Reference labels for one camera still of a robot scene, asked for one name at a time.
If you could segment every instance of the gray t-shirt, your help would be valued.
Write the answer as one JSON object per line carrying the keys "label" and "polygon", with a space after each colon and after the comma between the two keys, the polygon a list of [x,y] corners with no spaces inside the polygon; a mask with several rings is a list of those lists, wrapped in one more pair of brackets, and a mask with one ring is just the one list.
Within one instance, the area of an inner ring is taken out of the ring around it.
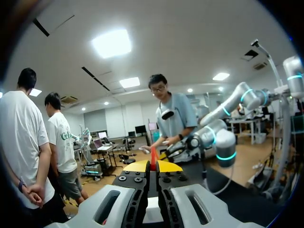
{"label": "gray t-shirt", "polygon": [[[165,104],[160,104],[157,108],[157,124],[161,137],[173,137],[182,132],[186,127],[196,127],[197,119],[190,100],[185,94],[172,94],[170,100]],[[174,116],[163,120],[162,112],[167,109],[174,110]]]}

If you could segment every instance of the white ceiling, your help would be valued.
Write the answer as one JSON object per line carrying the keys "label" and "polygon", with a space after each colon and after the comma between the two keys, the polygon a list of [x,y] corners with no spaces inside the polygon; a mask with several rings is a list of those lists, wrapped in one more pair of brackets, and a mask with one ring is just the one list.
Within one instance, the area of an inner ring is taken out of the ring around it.
{"label": "white ceiling", "polygon": [[[56,0],[38,21],[50,35],[30,25],[12,57],[4,90],[15,89],[20,71],[31,67],[38,77],[36,88],[42,90],[33,101],[43,105],[53,91],[71,95],[79,99],[79,106],[67,110],[72,113],[81,113],[84,105],[86,112],[105,108],[104,101],[111,107],[153,100],[147,84],[149,76],[158,73],[167,77],[173,92],[189,87],[194,93],[216,92],[219,85],[232,89],[270,70],[252,68],[265,61],[261,54],[250,62],[240,59],[256,38],[277,65],[295,54],[287,35],[255,0]],[[102,59],[91,41],[124,28],[132,51]],[[212,81],[219,72],[230,73],[222,84]],[[138,87],[123,89],[118,83],[136,76]]]}

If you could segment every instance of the gray shorts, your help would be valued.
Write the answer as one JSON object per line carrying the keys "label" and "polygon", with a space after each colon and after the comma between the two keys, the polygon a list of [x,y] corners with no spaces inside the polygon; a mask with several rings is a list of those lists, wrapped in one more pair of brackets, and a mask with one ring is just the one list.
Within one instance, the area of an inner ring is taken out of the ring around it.
{"label": "gray shorts", "polygon": [[82,187],[78,179],[77,169],[69,173],[58,172],[58,174],[58,182],[66,198],[79,199]]}

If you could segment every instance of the man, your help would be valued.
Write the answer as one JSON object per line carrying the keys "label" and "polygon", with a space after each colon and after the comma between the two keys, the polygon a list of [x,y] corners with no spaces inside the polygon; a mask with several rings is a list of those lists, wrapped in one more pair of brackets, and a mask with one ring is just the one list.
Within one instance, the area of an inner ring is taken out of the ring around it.
{"label": "man", "polygon": [[41,112],[28,97],[35,84],[35,71],[26,68],[17,91],[0,100],[0,141],[13,188],[35,222],[44,227],[66,222],[67,217],[47,178],[51,157],[47,132]]}
{"label": "man", "polygon": [[47,134],[52,151],[53,171],[65,196],[80,204],[88,198],[88,194],[82,189],[78,179],[70,125],[60,111],[61,102],[58,93],[47,95],[44,104],[50,117]]}
{"label": "man", "polygon": [[[175,144],[189,136],[197,126],[197,120],[186,95],[170,93],[167,79],[162,74],[152,75],[148,86],[154,96],[160,100],[159,107],[156,110],[160,137],[152,146],[158,147],[164,141],[167,141],[168,145]],[[165,120],[164,114],[168,111],[173,111],[174,115]],[[151,149],[150,146],[144,146],[143,148]]]}

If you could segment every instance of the black table surface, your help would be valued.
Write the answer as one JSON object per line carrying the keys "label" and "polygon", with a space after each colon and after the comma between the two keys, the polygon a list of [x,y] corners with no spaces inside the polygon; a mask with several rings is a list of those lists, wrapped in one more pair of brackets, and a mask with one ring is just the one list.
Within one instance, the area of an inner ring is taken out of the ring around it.
{"label": "black table surface", "polygon": [[[202,184],[202,165],[199,161],[179,165],[193,184]],[[216,192],[226,185],[229,178],[212,168],[207,168],[207,180],[209,189]],[[156,184],[153,184],[155,182],[156,175],[151,173],[148,197],[158,196]],[[254,222],[263,227],[267,227],[282,209],[282,206],[278,206],[262,196],[254,195],[249,189],[234,181],[231,181],[229,186],[217,197],[227,203],[230,215],[236,219],[241,222]]]}

